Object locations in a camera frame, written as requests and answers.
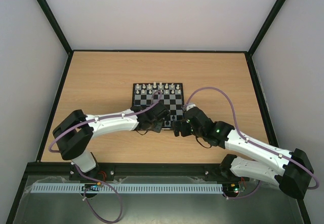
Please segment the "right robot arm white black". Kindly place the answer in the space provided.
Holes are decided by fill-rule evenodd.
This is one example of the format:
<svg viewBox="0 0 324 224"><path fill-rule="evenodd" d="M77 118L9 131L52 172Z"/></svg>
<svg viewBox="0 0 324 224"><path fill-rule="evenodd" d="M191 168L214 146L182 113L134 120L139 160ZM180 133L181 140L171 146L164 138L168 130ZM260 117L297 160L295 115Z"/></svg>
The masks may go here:
<svg viewBox="0 0 324 224"><path fill-rule="evenodd" d="M238 131L223 121L212 121L195 105L189 106L184 118L174 121L175 136L195 136L212 147L221 147L249 157L243 159L228 154L220 165L224 178L249 177L273 184L294 199L303 199L310 189L314 170L307 154L271 146Z"/></svg>

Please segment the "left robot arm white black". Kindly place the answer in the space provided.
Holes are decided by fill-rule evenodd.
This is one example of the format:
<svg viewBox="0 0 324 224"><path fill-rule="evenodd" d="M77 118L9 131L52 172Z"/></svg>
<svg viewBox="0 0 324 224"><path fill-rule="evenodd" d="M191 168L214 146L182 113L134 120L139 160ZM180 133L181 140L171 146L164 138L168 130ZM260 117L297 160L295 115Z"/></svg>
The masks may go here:
<svg viewBox="0 0 324 224"><path fill-rule="evenodd" d="M153 131L159 133L170 115L162 101L142 108L104 115L86 115L82 110L70 113L54 130L54 141L49 151L59 153L63 160L70 160L87 173L97 167L92 153L87 150L91 139L119 131Z"/></svg>

